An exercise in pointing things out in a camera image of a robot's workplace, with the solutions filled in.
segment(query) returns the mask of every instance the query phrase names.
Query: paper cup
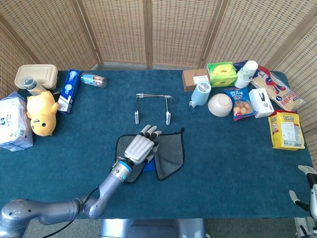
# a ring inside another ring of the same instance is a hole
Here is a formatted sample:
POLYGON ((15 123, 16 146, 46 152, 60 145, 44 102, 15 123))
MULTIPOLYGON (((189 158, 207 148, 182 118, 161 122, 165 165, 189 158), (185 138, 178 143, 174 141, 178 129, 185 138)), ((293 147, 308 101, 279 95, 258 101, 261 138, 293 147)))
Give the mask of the paper cup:
POLYGON ((253 78, 254 73, 258 69, 258 63, 253 60, 249 60, 246 64, 239 70, 238 77, 246 82, 250 82, 253 78))
POLYGON ((248 84, 251 82, 251 79, 248 80, 243 80, 239 77, 237 78, 237 81, 235 82, 234 86, 236 88, 245 88, 246 86, 248 86, 248 84))

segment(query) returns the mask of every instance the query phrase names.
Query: snack bag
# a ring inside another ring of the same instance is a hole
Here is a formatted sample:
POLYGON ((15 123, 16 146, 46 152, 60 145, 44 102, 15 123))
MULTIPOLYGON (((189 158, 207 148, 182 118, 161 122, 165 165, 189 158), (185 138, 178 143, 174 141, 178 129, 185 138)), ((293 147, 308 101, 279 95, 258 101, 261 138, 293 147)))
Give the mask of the snack bag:
MULTIPOLYGON (((239 70, 247 60, 235 63, 234 66, 239 70)), ((268 96, 286 111, 297 110, 305 101, 285 85, 274 73, 267 68, 260 66, 251 81, 256 88, 265 88, 268 96)))
POLYGON ((268 117, 274 149, 305 149, 299 116, 295 112, 276 110, 268 117))
POLYGON ((256 113, 250 103, 248 88, 229 88, 225 89, 223 92, 232 100, 234 121, 241 118, 251 117, 256 113))

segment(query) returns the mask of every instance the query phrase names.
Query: plastic food container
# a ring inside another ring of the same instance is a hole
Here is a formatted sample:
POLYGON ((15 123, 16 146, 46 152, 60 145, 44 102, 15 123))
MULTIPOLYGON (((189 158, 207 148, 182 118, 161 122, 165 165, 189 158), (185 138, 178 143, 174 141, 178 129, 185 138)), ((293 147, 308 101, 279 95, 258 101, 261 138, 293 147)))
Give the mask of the plastic food container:
POLYGON ((55 89, 57 84, 57 67, 53 64, 26 64, 18 69, 14 84, 25 89, 25 78, 32 77, 46 89, 55 89))

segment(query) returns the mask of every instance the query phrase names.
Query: robot finger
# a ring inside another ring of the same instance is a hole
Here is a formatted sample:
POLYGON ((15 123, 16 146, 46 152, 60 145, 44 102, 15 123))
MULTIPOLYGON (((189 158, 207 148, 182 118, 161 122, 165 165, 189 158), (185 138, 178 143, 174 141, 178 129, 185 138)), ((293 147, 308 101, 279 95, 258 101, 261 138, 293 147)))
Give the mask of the robot finger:
POLYGON ((305 174, 309 174, 309 173, 313 174, 311 169, 308 166, 299 165, 297 167, 300 171, 304 172, 305 174))
POLYGON ((152 133, 153 133, 156 129, 157 129, 157 126, 156 126, 156 125, 153 126, 153 127, 151 127, 151 128, 147 131, 147 133, 145 133, 144 137, 145 137, 145 138, 149 138, 149 137, 152 135, 152 133))
POLYGON ((141 130, 140 135, 141 135, 141 136, 144 136, 145 133, 146 133, 146 132, 148 131, 148 129, 150 129, 150 128, 151 128, 151 125, 150 125, 150 124, 146 125, 146 126, 141 130))
POLYGON ((154 146, 153 146, 151 152, 149 153, 149 155, 146 158, 146 163, 150 162, 154 158, 155 153, 158 151, 158 148, 159 148, 159 143, 156 141, 156 142, 154 142, 154 146))
POLYGON ((149 137, 149 140, 153 141, 155 138, 157 138, 161 134, 162 134, 161 130, 154 131, 153 134, 149 137))
POLYGON ((316 171, 314 168, 312 168, 312 167, 310 167, 310 166, 307 166, 307 165, 304 165, 304 167, 306 167, 308 170, 310 170, 311 173, 317 174, 317 171, 316 171))
POLYGON ((292 199, 292 201, 299 207, 303 208, 305 211, 309 212, 310 211, 310 206, 309 204, 299 200, 296 196, 296 193, 293 190, 289 190, 289 195, 292 199))

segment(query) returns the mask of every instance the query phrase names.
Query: floor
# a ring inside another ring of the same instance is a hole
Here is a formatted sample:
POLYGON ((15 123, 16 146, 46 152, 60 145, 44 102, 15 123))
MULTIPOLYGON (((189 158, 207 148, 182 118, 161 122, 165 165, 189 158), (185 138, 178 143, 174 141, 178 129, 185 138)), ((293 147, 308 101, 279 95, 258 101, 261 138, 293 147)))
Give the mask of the floor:
MULTIPOLYGON (((145 69, 143 64, 121 64, 108 62, 93 69, 145 69)), ((155 69, 183 69, 157 66, 155 69)), ((43 226, 32 220, 25 238, 40 238, 57 231, 63 224, 43 226)), ((294 219, 207 219, 207 233, 211 238, 297 238, 294 219)), ((100 221, 76 220, 53 238, 96 238, 100 221)))

